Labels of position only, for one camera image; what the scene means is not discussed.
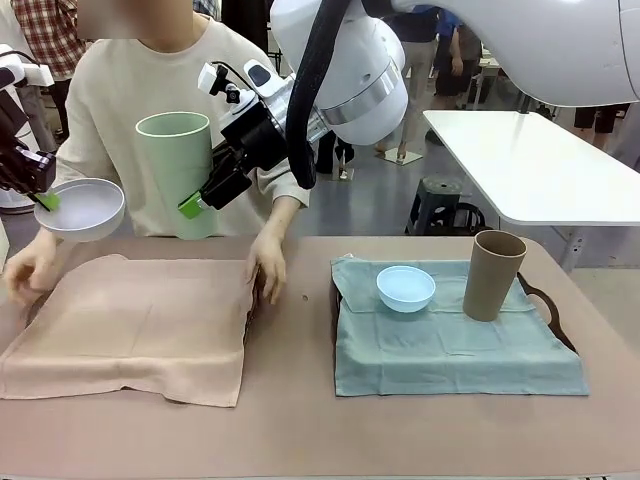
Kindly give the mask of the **bystander in red plaid shirt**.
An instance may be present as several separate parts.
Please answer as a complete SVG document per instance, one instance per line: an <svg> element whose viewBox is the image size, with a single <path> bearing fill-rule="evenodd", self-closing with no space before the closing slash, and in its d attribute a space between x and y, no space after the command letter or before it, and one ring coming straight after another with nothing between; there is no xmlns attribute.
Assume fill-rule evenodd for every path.
<svg viewBox="0 0 640 480"><path fill-rule="evenodd" d="M34 58L56 82L70 80L87 49L77 30L77 0L10 0Z"/></svg>

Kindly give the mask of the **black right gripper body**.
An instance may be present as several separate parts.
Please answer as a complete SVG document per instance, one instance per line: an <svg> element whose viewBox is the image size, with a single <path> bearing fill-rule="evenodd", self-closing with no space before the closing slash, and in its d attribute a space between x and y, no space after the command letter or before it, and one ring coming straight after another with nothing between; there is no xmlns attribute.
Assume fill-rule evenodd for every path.
<svg viewBox="0 0 640 480"><path fill-rule="evenodd" d="M232 115L221 125L221 134L236 153L243 171L268 171L287 158L287 142L263 103Z"/></svg>

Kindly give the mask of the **teal cloth mat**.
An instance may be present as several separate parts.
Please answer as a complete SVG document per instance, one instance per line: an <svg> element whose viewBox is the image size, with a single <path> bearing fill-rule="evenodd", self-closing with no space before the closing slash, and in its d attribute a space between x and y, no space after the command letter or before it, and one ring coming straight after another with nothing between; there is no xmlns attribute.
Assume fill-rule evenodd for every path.
<svg viewBox="0 0 640 480"><path fill-rule="evenodd" d="M395 312L380 299L376 279L389 265L353 257L331 262L339 298L337 396L589 395L579 355L531 302L542 293L522 279L513 281L497 319L480 322L462 310L468 262L415 262L436 286L415 313Z"/></svg>

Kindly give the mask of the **white bowl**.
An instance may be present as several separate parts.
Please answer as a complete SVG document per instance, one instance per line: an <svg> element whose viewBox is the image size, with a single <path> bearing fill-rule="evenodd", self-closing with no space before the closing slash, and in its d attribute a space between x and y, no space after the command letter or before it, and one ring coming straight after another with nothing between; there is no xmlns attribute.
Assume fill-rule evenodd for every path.
<svg viewBox="0 0 640 480"><path fill-rule="evenodd" d="M75 243L104 239L114 233L125 215L125 196L111 181L70 180L53 187L48 200L54 208L34 207L36 221L58 238Z"/></svg>

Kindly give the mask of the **light blue bowl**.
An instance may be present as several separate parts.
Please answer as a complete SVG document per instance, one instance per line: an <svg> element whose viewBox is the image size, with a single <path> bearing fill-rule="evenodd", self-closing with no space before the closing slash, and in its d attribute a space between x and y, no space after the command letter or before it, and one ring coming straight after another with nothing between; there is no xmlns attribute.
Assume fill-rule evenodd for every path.
<svg viewBox="0 0 640 480"><path fill-rule="evenodd" d="M436 283L425 271L412 266L391 266L376 278L381 301L399 313L423 310L434 297Z"/></svg>

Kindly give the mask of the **person's left hand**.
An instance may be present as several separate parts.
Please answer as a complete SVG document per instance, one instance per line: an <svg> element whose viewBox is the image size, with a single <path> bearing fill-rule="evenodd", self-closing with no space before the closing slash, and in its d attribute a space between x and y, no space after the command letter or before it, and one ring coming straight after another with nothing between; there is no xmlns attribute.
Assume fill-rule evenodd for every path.
<svg viewBox="0 0 640 480"><path fill-rule="evenodd" d="M282 237L270 230L261 231L251 245L246 267L247 282L251 283L262 276L263 298L275 304L286 283Z"/></svg>

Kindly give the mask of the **beige pink cloth mat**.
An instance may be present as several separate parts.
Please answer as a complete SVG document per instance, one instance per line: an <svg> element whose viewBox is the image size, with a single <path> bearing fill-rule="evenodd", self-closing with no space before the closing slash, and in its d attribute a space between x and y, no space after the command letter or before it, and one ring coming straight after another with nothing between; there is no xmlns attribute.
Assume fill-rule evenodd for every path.
<svg viewBox="0 0 640 480"><path fill-rule="evenodd" d="M91 260L59 280L0 355L0 399L132 389L233 408L254 305L241 261Z"/></svg>

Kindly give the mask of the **person in beige shirt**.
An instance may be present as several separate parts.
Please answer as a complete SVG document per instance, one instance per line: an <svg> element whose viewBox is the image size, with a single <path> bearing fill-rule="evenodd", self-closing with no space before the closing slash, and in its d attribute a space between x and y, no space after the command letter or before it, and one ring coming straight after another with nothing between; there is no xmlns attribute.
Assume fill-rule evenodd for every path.
<svg viewBox="0 0 640 480"><path fill-rule="evenodd" d="M102 178L121 186L136 234L169 236L165 212L153 175L142 154L136 124L165 112L193 112L209 118L211 141L222 142L219 121L229 107L220 96L197 87L209 61L223 61L241 71L250 60L267 69L267 55L232 29L209 18L194 45L177 53L154 51L138 40L94 42L79 61L66 100L70 136L59 148L56 180ZM287 161L269 171L250 172L251 187L216 211L211 236L258 233L274 201L290 196L307 206L308 191L300 188Z"/></svg>

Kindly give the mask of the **person's left forearm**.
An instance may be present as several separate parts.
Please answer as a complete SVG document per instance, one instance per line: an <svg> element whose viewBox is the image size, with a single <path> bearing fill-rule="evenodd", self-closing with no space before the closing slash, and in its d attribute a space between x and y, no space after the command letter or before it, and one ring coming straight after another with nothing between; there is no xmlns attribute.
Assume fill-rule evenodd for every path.
<svg viewBox="0 0 640 480"><path fill-rule="evenodd" d="M271 214L257 238L259 243L280 246L300 207L301 202L296 198L278 197L274 201Z"/></svg>

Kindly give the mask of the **bystander black outfit yellow sleeve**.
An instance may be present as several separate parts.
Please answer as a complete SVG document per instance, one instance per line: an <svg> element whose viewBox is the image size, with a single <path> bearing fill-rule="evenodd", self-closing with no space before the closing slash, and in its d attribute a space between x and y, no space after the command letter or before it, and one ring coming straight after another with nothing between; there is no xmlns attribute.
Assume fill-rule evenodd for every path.
<svg viewBox="0 0 640 480"><path fill-rule="evenodd" d="M575 110L574 127L593 129L597 134L611 134L619 112L626 112L628 104L606 105L598 107L579 107Z"/></svg>

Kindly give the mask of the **bystander in black shorts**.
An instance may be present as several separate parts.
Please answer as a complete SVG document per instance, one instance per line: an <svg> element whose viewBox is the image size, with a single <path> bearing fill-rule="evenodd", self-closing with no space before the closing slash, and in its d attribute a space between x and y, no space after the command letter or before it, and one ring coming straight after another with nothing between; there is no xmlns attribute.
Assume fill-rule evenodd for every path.
<svg viewBox="0 0 640 480"><path fill-rule="evenodd" d="M454 110L467 92L482 57L482 42L462 23L452 29L449 36L440 37L438 47L434 110Z"/></svg>

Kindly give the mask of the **tall brown cup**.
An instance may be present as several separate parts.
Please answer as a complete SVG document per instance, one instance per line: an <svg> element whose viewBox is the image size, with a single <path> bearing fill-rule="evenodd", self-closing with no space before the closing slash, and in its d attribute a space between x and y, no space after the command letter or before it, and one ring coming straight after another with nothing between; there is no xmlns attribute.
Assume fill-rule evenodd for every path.
<svg viewBox="0 0 640 480"><path fill-rule="evenodd" d="M474 237L463 311L476 321L494 321L516 278L527 246L511 233L485 230Z"/></svg>

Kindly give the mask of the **person's right hand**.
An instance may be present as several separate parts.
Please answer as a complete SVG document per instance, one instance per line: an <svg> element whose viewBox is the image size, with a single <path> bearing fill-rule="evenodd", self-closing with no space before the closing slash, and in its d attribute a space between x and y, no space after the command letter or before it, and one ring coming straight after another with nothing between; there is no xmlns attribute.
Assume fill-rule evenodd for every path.
<svg viewBox="0 0 640 480"><path fill-rule="evenodd" d="M47 291L57 246L55 235L41 229L27 246L8 260L3 279L11 300L26 305Z"/></svg>

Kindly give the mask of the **tall green cup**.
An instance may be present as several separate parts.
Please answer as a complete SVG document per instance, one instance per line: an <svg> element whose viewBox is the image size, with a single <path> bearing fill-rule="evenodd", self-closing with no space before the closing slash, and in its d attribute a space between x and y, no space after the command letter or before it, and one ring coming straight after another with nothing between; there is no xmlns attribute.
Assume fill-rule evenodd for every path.
<svg viewBox="0 0 640 480"><path fill-rule="evenodd" d="M199 189L212 169L209 118L193 112L159 113L140 120L136 132L171 234L183 240L213 235L216 212L198 204Z"/></svg>

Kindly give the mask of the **white table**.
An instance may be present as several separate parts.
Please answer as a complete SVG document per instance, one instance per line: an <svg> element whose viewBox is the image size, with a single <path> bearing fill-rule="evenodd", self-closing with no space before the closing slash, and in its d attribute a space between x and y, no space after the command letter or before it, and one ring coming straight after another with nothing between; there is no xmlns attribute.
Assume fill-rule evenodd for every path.
<svg viewBox="0 0 640 480"><path fill-rule="evenodd" d="M568 227L575 268L591 227L640 227L640 173L537 113L427 110L424 117L500 218Z"/></svg>

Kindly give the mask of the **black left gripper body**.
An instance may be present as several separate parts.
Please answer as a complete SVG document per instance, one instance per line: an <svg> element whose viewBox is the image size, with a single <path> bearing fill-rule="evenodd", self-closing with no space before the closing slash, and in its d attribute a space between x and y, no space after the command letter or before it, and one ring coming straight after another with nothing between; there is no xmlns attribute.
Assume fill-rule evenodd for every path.
<svg viewBox="0 0 640 480"><path fill-rule="evenodd" d="M0 188L20 194L46 193L54 182L56 158L31 151L17 138L27 117L6 90L0 91Z"/></svg>

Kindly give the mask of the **bystander blue top grey trousers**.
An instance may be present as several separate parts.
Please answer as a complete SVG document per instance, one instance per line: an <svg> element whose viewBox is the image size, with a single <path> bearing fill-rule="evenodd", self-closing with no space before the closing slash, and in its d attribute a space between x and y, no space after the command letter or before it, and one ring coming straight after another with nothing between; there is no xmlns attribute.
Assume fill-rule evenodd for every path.
<svg viewBox="0 0 640 480"><path fill-rule="evenodd" d="M408 105L397 148L397 160L404 161L407 142L415 133L421 105L427 92L429 75L435 60L440 9L418 5L410 13L395 13L384 18L401 41L405 63L402 77L410 74L407 87Z"/></svg>

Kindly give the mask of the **bystander in dark patterned clothes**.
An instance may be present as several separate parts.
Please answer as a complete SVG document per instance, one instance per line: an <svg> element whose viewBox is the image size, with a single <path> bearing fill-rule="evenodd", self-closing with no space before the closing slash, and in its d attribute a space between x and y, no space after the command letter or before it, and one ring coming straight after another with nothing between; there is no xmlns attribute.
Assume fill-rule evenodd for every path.
<svg viewBox="0 0 640 480"><path fill-rule="evenodd" d="M339 162L348 163L354 157L355 150L353 146L337 137L334 132L329 131L318 143L316 171L319 174L331 175L335 159Z"/></svg>

